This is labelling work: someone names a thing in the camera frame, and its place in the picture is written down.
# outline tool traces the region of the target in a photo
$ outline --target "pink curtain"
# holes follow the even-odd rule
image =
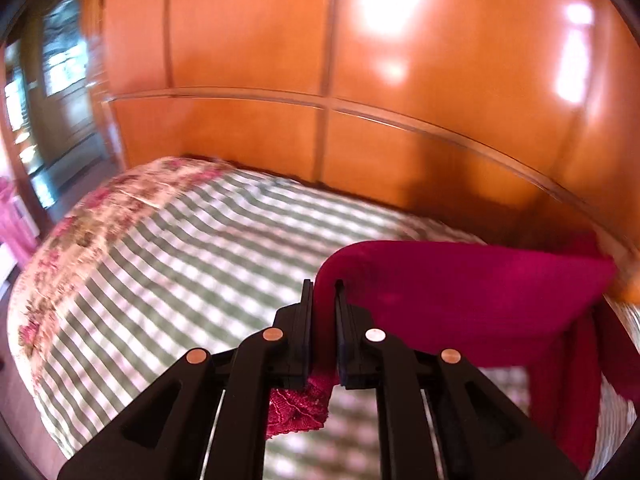
[[[6,177],[0,177],[0,242],[9,246],[23,269],[33,256],[37,241],[18,213],[13,196],[14,185]]]

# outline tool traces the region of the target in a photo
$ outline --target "triangular cutout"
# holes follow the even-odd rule
[[[489,447],[504,446],[520,436],[517,425],[475,383],[465,383],[465,389]]]
[[[124,438],[148,449],[155,448],[179,393],[178,381],[166,386],[123,428]]]

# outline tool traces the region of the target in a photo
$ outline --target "green and white checkered fabric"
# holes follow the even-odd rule
[[[247,171],[179,196],[112,248],[61,321],[36,398],[47,429],[71,456],[189,348],[237,346],[331,254],[373,239],[481,243]],[[505,374],[498,382],[525,407],[526,375]],[[372,392],[336,388],[324,430],[268,441],[265,478],[378,478],[375,406]]]

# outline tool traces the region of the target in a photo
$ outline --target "window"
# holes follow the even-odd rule
[[[44,17],[43,62],[47,96],[86,75],[86,44],[80,36],[78,0],[64,0]]]

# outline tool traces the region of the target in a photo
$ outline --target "floral fabric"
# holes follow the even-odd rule
[[[60,221],[18,277],[9,304],[11,353],[32,395],[60,319],[110,247],[181,192],[231,168],[226,162],[160,158],[112,178]]]

